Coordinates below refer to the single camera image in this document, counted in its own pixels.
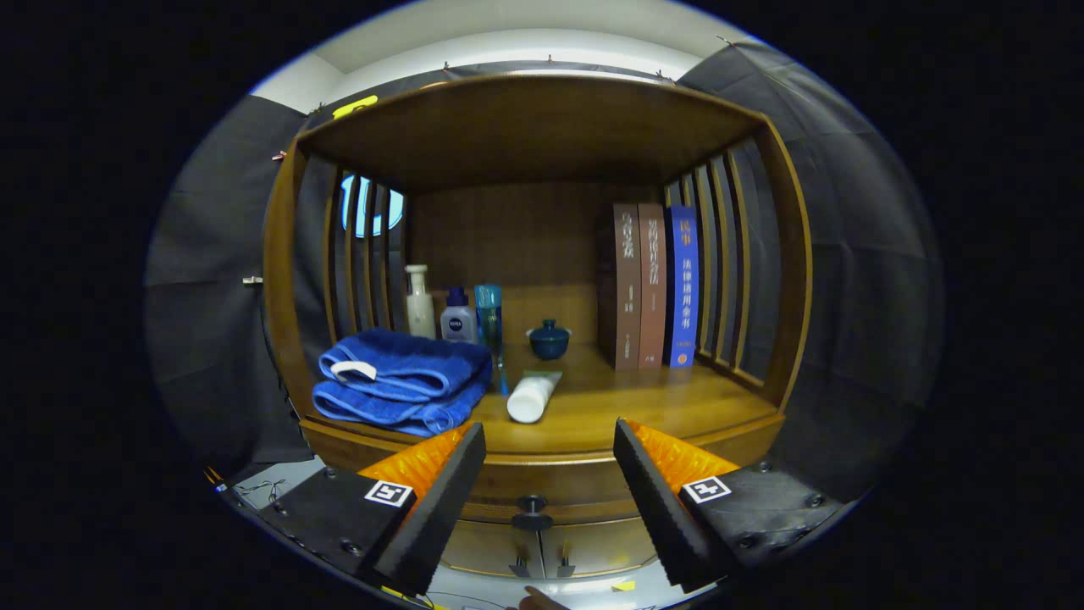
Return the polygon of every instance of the screw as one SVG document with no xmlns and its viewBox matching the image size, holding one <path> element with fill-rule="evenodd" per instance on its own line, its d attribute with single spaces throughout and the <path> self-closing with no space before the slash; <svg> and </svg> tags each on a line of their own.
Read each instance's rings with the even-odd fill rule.
<svg viewBox="0 0 1084 610">
<path fill-rule="evenodd" d="M 359 547 L 358 545 L 351 543 L 346 538 L 339 541 L 339 548 L 341 548 L 345 553 L 350 554 L 354 557 L 361 557 L 361 547 Z"/>
</svg>

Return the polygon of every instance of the blue book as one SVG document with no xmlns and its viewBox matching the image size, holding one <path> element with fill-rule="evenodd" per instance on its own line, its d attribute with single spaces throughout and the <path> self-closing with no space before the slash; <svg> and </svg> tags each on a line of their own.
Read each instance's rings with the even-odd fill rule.
<svg viewBox="0 0 1084 610">
<path fill-rule="evenodd" d="M 696 326 L 700 308 L 699 245 L 696 242 L 696 208 L 675 205 L 667 219 L 667 335 L 662 362 L 670 367 L 691 367 L 696 355 Z"/>
</svg>

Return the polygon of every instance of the brown book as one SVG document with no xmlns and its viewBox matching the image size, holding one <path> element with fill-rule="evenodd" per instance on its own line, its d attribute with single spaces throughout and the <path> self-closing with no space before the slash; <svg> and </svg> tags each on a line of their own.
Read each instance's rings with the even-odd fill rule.
<svg viewBox="0 0 1084 610">
<path fill-rule="evenodd" d="M 640 211 L 640 365 L 662 367 L 667 335 L 667 223 L 662 206 L 641 203 Z"/>
<path fill-rule="evenodd" d="M 614 204 L 598 230 L 598 348 L 617 371 L 640 362 L 640 272 L 636 204 Z"/>
</svg>

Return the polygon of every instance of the folded towel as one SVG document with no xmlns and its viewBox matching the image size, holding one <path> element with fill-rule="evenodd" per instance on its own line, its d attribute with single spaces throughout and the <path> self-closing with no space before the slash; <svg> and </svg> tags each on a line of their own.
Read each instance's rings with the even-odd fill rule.
<svg viewBox="0 0 1084 610">
<path fill-rule="evenodd" d="M 372 424 L 428 439 L 462 426 L 470 417 L 470 410 L 486 394 L 492 373 L 492 362 L 487 358 L 459 392 L 428 403 L 387 401 L 337 381 L 322 381 L 312 390 L 312 404 L 332 419 Z"/>
<path fill-rule="evenodd" d="M 332 373 L 332 366 L 347 362 L 364 363 L 369 373 Z M 489 362 L 489 351 L 481 346 L 373 329 L 339 341 L 320 356 L 320 371 L 357 392 L 426 403 L 455 394 Z"/>
</svg>

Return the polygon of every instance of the book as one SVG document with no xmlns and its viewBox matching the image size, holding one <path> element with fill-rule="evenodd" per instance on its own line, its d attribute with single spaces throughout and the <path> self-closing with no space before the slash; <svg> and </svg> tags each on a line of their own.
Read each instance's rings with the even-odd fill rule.
<svg viewBox="0 0 1084 610">
<path fill-rule="evenodd" d="M 640 361 L 640 220 L 634 203 L 614 204 L 598 244 L 598 349 L 617 371 Z"/>
<path fill-rule="evenodd" d="M 699 321 L 699 246 L 696 241 L 696 208 L 666 208 L 667 220 L 667 323 L 662 362 L 670 367 L 691 367 L 696 355 Z"/>
<path fill-rule="evenodd" d="M 667 231 L 662 206 L 641 203 L 640 212 L 640 362 L 638 368 L 662 366 L 667 332 Z"/>
</svg>

